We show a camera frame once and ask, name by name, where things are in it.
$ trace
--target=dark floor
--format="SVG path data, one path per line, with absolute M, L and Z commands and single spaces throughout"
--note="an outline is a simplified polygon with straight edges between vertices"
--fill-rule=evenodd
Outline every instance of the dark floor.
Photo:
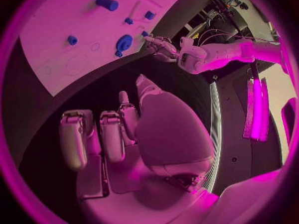
M 144 57 L 96 80 L 46 121 L 27 148 L 19 168 L 35 194 L 69 223 L 84 223 L 84 218 L 76 199 L 76 173 L 64 164 L 59 147 L 61 114 L 70 109 L 90 109 L 98 120 L 102 111 L 118 109 L 118 92 L 121 90 L 126 90 L 130 101 L 138 107 L 135 80 L 140 73 L 189 104 L 210 130 L 209 84 L 201 75 L 190 75 L 175 64 Z

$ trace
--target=blue object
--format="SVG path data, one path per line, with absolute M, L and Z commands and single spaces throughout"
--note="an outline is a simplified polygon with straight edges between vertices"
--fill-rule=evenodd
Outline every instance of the blue object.
M 77 43 L 77 41 L 78 41 L 78 39 L 76 37 L 74 37 L 74 36 L 69 36 L 67 38 L 67 40 L 70 43 L 70 45 L 72 45 L 72 46 L 75 45 Z
M 149 34 L 148 34 L 146 31 L 143 31 L 143 32 L 141 33 L 141 35 L 142 35 L 143 37 L 145 37 L 145 36 L 148 36 Z
M 115 55 L 118 56 L 118 57 L 122 57 L 123 56 L 123 54 L 120 51 L 116 51 Z
M 118 8 L 118 2 L 115 0 L 96 0 L 98 6 L 103 6 L 110 11 L 115 11 Z
M 145 17 L 148 19 L 148 20 L 152 20 L 154 18 L 155 14 L 152 13 L 151 11 L 148 11 L 146 14 L 145 14 Z
M 116 43 L 116 49 L 120 52 L 128 50 L 132 45 L 133 38 L 130 35 L 122 36 Z
M 129 24 L 129 25 L 133 24 L 133 20 L 130 19 L 129 17 L 127 17 L 127 18 L 125 19 L 125 22 L 126 22 L 127 24 Z

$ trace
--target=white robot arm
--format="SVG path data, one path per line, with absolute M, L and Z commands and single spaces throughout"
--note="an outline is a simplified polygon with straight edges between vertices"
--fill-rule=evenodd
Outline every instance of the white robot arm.
M 199 74 L 208 70 L 224 67 L 233 60 L 241 62 L 253 62 L 255 59 L 282 64 L 282 53 L 280 45 L 254 42 L 250 39 L 239 39 L 229 44 L 207 44 L 193 46 L 193 39 L 182 37 L 180 40 L 181 50 L 174 50 L 172 44 L 161 42 L 160 39 L 146 36 L 147 48 L 157 46 L 155 57 L 171 54 L 169 60 L 177 61 L 180 68 L 191 74 Z

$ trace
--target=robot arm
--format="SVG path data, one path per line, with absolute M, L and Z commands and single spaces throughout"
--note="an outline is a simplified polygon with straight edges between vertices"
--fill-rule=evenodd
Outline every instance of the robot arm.
M 161 41 L 153 37 L 145 37 L 147 43 L 161 44 Z M 226 66 L 233 60 L 241 62 L 253 62 L 255 59 L 282 64 L 281 47 L 264 42 L 254 42 L 249 39 L 239 39 L 230 44 L 207 44 L 193 46 L 193 39 L 182 37 L 180 41 L 180 52 L 174 51 L 173 45 L 163 46 L 155 53 L 156 57 L 161 56 L 163 48 L 171 54 L 169 61 L 175 60 L 180 68 L 191 74 L 199 74 L 208 70 L 215 70 Z

